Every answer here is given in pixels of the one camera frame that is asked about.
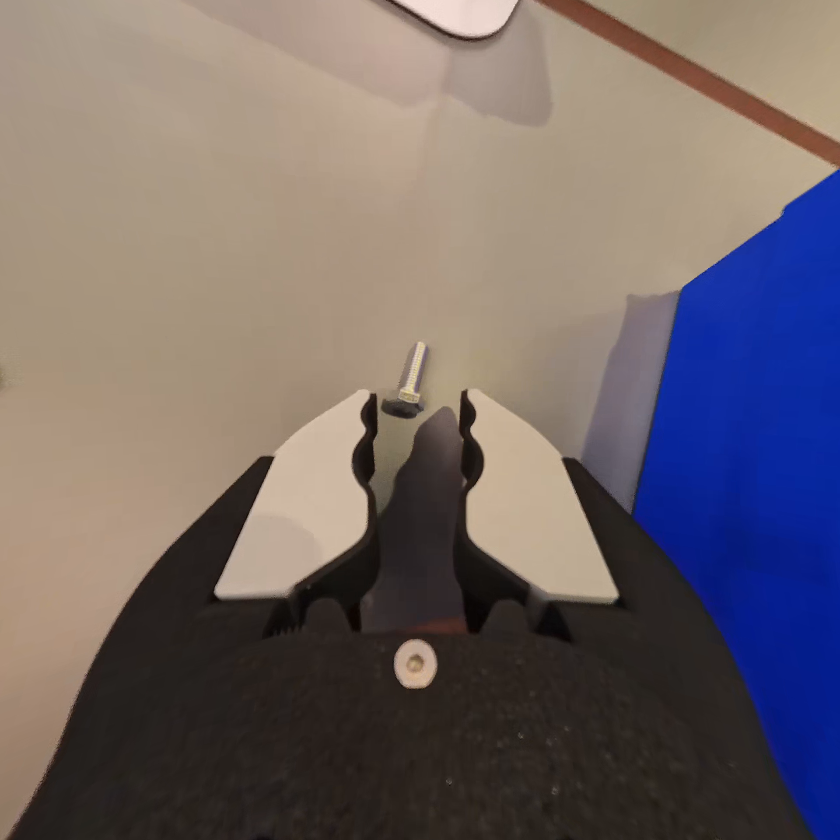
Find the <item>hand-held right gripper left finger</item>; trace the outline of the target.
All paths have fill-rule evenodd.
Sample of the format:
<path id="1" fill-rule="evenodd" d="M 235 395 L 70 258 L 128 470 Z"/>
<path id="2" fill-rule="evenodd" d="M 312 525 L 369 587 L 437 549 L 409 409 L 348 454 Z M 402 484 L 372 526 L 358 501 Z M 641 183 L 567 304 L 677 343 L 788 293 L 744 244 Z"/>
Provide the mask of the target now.
<path id="1" fill-rule="evenodd" d="M 281 601 L 303 617 L 325 598 L 358 616 L 380 569 L 376 433 L 376 395 L 359 390 L 278 447 L 215 585 L 219 601 Z"/>

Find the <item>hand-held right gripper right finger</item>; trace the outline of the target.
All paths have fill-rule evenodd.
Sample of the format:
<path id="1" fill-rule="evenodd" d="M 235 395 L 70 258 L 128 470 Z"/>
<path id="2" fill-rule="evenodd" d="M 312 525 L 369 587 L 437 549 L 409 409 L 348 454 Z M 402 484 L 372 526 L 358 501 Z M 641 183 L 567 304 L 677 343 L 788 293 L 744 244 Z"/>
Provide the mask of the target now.
<path id="1" fill-rule="evenodd" d="M 468 626 L 499 602 L 530 626 L 556 603 L 615 607 L 620 593 L 566 460 L 535 427 L 476 388 L 462 391 L 464 486 L 456 518 L 456 580 Z"/>

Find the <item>silver bolt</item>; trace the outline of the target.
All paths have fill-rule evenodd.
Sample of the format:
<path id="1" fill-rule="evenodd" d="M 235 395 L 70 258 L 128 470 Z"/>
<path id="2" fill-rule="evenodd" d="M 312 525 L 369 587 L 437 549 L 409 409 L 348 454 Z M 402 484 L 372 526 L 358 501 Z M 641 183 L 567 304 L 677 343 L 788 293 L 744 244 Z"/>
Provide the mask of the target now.
<path id="1" fill-rule="evenodd" d="M 428 345 L 416 341 L 407 356 L 404 370 L 396 387 L 395 398 L 404 405 L 419 412 L 424 408 L 422 383 L 428 357 Z"/>

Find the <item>blue storage bin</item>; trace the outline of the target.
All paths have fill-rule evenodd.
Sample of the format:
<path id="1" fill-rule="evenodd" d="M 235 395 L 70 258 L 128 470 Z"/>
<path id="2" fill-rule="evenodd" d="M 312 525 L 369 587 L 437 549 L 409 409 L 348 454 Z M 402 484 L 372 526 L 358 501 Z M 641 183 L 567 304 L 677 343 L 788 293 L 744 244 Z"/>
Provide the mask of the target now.
<path id="1" fill-rule="evenodd" d="M 839 174 L 679 294 L 634 503 L 839 832 Z"/>

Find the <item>person's right hand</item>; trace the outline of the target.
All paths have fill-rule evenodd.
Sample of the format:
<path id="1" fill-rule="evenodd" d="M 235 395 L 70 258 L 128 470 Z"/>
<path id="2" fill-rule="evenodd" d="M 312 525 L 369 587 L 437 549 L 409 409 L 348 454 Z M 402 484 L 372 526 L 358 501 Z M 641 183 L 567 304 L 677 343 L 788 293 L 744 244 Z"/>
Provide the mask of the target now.
<path id="1" fill-rule="evenodd" d="M 391 633 L 406 637 L 426 637 L 436 635 L 465 635 L 469 632 L 463 616 L 447 616 L 415 623 L 411 626 L 399 626 Z"/>

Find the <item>white document stand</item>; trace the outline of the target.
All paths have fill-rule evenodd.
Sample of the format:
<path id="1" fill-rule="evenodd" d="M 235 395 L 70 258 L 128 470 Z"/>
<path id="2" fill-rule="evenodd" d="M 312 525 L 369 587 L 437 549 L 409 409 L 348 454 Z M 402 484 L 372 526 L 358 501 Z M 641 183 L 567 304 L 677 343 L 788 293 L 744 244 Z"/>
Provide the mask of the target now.
<path id="1" fill-rule="evenodd" d="M 498 35 L 519 1 L 391 1 L 392 5 L 437 31 L 464 40 Z"/>

